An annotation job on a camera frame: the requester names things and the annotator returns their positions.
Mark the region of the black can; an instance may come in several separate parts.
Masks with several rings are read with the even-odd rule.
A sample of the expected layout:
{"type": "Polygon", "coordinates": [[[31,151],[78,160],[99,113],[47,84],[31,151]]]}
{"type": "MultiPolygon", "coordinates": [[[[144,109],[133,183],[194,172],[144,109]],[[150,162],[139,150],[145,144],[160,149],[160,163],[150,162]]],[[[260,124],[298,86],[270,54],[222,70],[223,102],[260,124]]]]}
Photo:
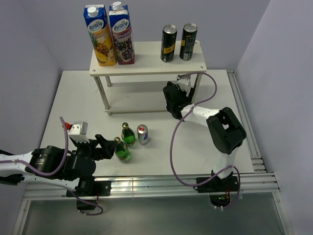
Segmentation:
{"type": "Polygon", "coordinates": [[[194,23],[185,24],[182,30],[179,57],[188,61],[192,58],[198,27],[194,23]]]}
{"type": "Polygon", "coordinates": [[[174,25],[166,25],[162,31],[161,54],[163,62],[171,62],[174,59],[174,51],[177,38],[177,28],[174,25]]]}

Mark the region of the silver energy can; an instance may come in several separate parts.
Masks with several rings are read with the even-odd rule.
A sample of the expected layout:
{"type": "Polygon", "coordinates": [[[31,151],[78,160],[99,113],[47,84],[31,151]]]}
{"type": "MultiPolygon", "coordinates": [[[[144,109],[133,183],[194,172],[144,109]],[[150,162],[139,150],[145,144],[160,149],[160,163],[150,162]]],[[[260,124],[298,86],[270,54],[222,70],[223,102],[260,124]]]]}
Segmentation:
{"type": "Polygon", "coordinates": [[[137,127],[138,141],[140,144],[146,144],[148,142],[148,127],[144,124],[138,125],[137,127]]]}

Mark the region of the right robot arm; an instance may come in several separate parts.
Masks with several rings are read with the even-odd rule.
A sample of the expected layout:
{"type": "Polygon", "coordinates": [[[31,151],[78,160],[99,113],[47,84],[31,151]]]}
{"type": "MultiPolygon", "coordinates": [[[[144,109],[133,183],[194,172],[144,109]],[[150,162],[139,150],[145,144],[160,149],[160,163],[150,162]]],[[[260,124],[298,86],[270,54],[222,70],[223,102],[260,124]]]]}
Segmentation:
{"type": "Polygon", "coordinates": [[[186,121],[200,124],[209,130],[211,139],[220,156],[212,170],[212,187],[221,191],[228,186],[228,178],[233,174],[233,164],[239,147],[246,139],[246,131],[231,108],[209,109],[192,103],[195,88],[190,83],[168,82],[163,88],[166,109],[179,122],[174,128],[170,142],[170,165],[177,177],[173,165],[173,144],[179,125],[186,121]]]}

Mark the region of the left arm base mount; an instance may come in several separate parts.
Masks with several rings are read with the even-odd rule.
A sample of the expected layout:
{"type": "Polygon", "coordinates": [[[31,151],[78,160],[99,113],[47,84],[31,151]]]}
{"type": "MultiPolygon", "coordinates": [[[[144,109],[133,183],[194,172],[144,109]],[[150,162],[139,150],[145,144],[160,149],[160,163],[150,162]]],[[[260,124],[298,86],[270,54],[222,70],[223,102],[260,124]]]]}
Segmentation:
{"type": "Polygon", "coordinates": [[[67,189],[66,197],[76,199],[76,208],[79,213],[84,216],[97,216],[104,212],[103,207],[99,205],[99,198],[100,196],[110,196],[111,186],[110,180],[95,181],[88,191],[67,189]]]}

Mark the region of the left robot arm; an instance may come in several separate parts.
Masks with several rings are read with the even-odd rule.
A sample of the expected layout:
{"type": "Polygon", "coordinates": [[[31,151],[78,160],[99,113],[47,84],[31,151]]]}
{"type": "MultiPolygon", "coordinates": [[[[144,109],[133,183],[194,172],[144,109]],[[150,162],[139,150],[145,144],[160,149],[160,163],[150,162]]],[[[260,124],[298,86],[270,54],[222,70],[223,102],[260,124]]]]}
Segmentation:
{"type": "Polygon", "coordinates": [[[102,135],[95,139],[75,141],[69,137],[75,149],[70,151],[49,145],[27,154],[0,156],[0,182],[6,185],[34,182],[46,183],[75,191],[79,195],[91,195],[95,191],[96,162],[111,159],[117,145],[102,135]]]}

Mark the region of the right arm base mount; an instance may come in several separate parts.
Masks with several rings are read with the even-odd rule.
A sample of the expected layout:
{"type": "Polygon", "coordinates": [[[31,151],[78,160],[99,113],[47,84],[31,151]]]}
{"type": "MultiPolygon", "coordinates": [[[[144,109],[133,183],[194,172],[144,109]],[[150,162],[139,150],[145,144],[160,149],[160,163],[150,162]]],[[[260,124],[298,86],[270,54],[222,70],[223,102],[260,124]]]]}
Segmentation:
{"type": "Polygon", "coordinates": [[[201,186],[193,187],[198,193],[209,193],[209,200],[215,210],[223,211],[240,198],[241,178],[231,174],[224,179],[216,177],[201,186]]]}

